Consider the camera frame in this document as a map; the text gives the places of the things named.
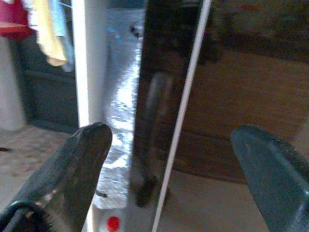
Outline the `white cabinet panel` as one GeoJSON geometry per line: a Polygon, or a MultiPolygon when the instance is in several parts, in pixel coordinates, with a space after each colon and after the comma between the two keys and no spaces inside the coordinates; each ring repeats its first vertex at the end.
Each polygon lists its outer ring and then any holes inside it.
{"type": "Polygon", "coordinates": [[[102,121],[109,0],[71,0],[79,127],[102,121]]]}

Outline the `white bottle red cap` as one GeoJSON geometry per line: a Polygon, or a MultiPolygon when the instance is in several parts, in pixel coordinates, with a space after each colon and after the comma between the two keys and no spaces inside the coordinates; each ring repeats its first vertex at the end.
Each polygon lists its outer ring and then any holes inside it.
{"type": "Polygon", "coordinates": [[[101,209],[92,204],[82,232],[126,232],[126,209],[101,209]]]}

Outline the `black glossy fridge door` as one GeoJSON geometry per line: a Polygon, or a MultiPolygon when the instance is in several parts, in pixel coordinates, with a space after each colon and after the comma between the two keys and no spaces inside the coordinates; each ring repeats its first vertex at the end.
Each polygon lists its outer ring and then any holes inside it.
{"type": "Polygon", "coordinates": [[[270,232],[242,125],[309,160],[309,0],[146,0],[126,232],[270,232]]]}

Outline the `light blue cloth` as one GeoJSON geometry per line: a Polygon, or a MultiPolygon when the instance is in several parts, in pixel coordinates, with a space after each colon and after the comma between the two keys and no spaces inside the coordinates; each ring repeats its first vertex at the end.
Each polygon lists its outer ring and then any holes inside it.
{"type": "Polygon", "coordinates": [[[66,61],[61,65],[65,72],[72,72],[74,64],[74,50],[67,28],[66,16],[60,0],[49,0],[51,17],[56,37],[60,39],[66,61]]]}

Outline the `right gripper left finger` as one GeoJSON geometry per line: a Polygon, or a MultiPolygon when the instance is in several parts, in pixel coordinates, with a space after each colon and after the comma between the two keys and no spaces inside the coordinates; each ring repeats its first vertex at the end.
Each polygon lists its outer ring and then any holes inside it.
{"type": "Polygon", "coordinates": [[[31,174],[14,209],[34,213],[48,232],[81,232],[111,143],[106,124],[80,128],[31,174]]]}

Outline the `red plastic chair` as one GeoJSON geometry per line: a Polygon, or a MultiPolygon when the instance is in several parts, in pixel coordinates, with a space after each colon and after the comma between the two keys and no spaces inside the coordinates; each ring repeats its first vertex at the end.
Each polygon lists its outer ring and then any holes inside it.
{"type": "Polygon", "coordinates": [[[19,41],[34,34],[28,26],[28,12],[21,0],[0,0],[0,36],[19,41]]]}

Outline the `yellow cloth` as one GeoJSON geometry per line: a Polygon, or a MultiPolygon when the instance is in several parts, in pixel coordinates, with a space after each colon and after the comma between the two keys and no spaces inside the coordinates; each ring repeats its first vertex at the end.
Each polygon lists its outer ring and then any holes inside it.
{"type": "Polygon", "coordinates": [[[36,31],[37,44],[52,66],[61,66],[67,62],[60,38],[56,35],[52,22],[49,0],[31,0],[33,15],[31,26],[36,31]]]}

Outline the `clear bubble wrap sheet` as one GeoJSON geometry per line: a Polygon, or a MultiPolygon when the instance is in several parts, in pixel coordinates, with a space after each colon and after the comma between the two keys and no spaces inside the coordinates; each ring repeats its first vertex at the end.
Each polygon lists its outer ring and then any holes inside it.
{"type": "Polygon", "coordinates": [[[112,145],[102,166],[93,203],[98,209],[126,207],[140,77],[144,9],[114,8],[108,15],[103,122],[112,145]]]}

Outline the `dark grey cabinet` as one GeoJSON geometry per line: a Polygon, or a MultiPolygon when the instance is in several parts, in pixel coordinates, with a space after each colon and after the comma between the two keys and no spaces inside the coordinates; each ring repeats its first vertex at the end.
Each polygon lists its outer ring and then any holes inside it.
{"type": "Polygon", "coordinates": [[[35,36],[11,41],[9,48],[26,122],[53,131],[75,132],[78,129],[75,72],[50,65],[35,36]]]}

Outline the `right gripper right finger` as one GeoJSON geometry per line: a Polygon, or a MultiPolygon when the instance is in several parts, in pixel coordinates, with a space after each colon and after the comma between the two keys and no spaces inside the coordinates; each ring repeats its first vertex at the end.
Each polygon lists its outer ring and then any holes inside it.
{"type": "Polygon", "coordinates": [[[270,232],[309,232],[309,160],[252,125],[230,135],[250,193],[270,232]]]}

